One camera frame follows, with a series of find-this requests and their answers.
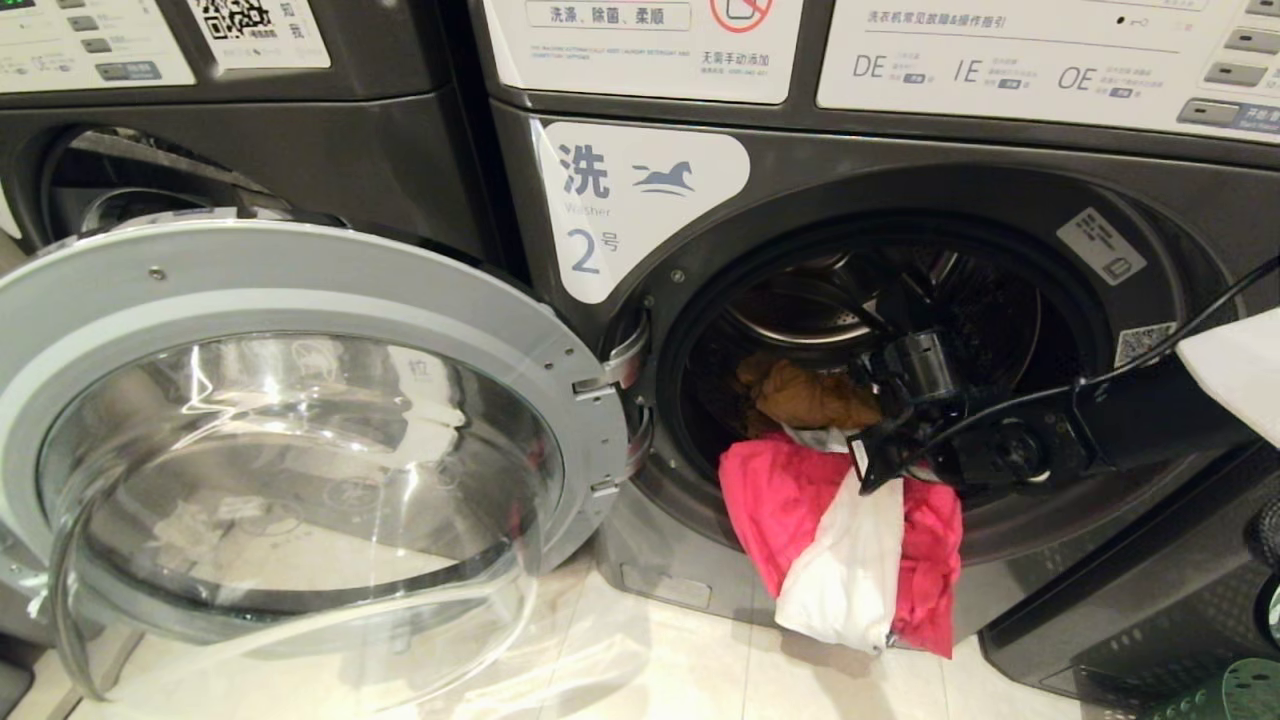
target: control panel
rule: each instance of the control panel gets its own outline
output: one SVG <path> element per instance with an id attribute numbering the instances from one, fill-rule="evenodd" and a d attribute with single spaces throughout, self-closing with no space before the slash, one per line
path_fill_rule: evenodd
<path id="1" fill-rule="evenodd" d="M 195 82 L 155 0 L 0 0 L 0 94 Z"/>
<path id="2" fill-rule="evenodd" d="M 1280 143 L 1280 0 L 838 0 L 818 105 Z"/>

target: white tile floor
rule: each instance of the white tile floor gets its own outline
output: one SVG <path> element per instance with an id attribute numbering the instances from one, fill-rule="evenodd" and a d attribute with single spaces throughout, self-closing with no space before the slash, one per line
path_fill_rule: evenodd
<path id="1" fill-rule="evenodd" d="M 65 717 L 65 676 L 52 657 L 38 675 L 12 719 Z M 73 719 L 101 716 L 81 703 Z M 908 651 L 870 657 L 621 593 L 584 552 L 541 582 L 529 629 L 502 660 L 388 720 L 1083 716 L 1075 702 L 1006 680 L 974 641 L 961 643 L 950 662 Z"/>

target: washer door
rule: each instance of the washer door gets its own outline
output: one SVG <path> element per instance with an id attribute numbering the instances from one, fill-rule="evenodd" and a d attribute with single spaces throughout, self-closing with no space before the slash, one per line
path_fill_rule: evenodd
<path id="1" fill-rule="evenodd" d="M 50 565 L 64 662 L 170 717 L 242 684 L 251 716 L 352 717 L 466 676 L 628 477 L 609 372 L 462 263 L 211 217 L 0 279 L 0 519 Z"/>

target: button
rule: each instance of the button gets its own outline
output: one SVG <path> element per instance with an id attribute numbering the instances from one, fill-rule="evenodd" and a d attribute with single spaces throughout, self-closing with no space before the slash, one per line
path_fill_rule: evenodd
<path id="1" fill-rule="evenodd" d="M 1188 100 L 1183 111 L 1178 114 L 1178 122 L 1225 128 L 1235 122 L 1235 115 L 1239 113 L 1240 106 L 1231 102 Z"/>
<path id="2" fill-rule="evenodd" d="M 1226 38 L 1228 50 L 1244 50 L 1247 53 L 1267 53 L 1275 55 L 1280 53 L 1280 35 L 1265 29 L 1251 29 L 1238 27 Z"/>
<path id="3" fill-rule="evenodd" d="M 67 18 L 67 24 L 72 26 L 76 32 L 84 32 L 87 29 L 97 29 L 97 20 L 88 15 L 76 15 L 74 18 Z"/>
<path id="4" fill-rule="evenodd" d="M 129 79 L 129 70 L 124 68 L 124 63 L 100 64 L 97 65 L 97 74 L 108 82 L 111 82 L 113 79 Z"/>
<path id="5" fill-rule="evenodd" d="M 91 37 L 88 40 L 81 40 L 81 46 L 86 53 L 110 53 L 111 44 L 106 41 L 105 37 Z"/>
<path id="6" fill-rule="evenodd" d="M 1240 85 L 1253 87 L 1262 82 L 1267 69 L 1257 65 L 1238 65 L 1235 63 L 1213 63 L 1204 76 L 1206 82 L 1224 82 L 1226 85 Z"/>
<path id="7" fill-rule="evenodd" d="M 1249 0 L 1249 6 L 1244 12 L 1251 15 L 1280 18 L 1280 0 Z"/>

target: laundry basket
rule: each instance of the laundry basket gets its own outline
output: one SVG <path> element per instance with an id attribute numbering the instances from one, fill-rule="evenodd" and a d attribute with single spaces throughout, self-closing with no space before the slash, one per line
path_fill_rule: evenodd
<path id="1" fill-rule="evenodd" d="M 1139 720 L 1276 720 L 1280 717 L 1280 662 L 1242 660 L 1204 687 L 1162 702 Z"/>

